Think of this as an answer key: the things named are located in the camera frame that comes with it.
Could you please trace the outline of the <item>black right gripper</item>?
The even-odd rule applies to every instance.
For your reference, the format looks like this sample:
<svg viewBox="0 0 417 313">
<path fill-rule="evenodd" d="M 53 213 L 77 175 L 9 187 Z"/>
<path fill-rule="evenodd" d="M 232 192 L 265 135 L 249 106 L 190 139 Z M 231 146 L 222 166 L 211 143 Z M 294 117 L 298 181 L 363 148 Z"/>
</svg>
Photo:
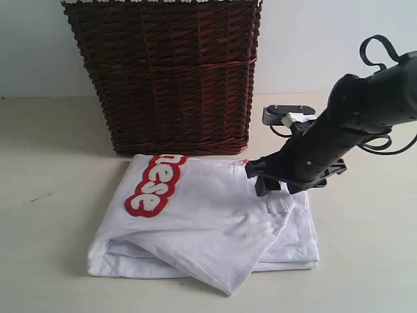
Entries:
<svg viewBox="0 0 417 313">
<path fill-rule="evenodd" d="M 305 105 L 269 105 L 263 108 L 262 123 L 266 126 L 284 126 L 281 119 L 287 113 L 314 114 L 315 110 Z M 340 175 L 346 169 L 341 148 L 289 148 L 263 156 L 247 163 L 249 178 L 256 177 L 255 190 L 258 196 L 280 190 L 280 183 L 287 184 L 290 194 L 326 186 L 332 175 Z"/>
</svg>

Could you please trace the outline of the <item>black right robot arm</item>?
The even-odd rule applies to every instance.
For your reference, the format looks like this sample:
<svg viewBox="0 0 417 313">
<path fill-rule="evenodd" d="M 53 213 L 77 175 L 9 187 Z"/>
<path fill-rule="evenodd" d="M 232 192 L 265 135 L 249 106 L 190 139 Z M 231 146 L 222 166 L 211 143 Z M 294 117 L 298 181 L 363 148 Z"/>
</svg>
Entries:
<svg viewBox="0 0 417 313">
<path fill-rule="evenodd" d="M 280 190 L 290 194 L 321 188 L 347 167 L 343 155 L 366 140 L 389 134 L 392 127 L 416 121 L 416 52 L 397 65 L 366 78 L 346 74 L 333 87 L 326 109 L 314 120 L 298 121 L 288 107 L 280 125 L 290 129 L 284 146 L 251 160 L 246 175 L 256 178 L 258 196 Z"/>
</svg>

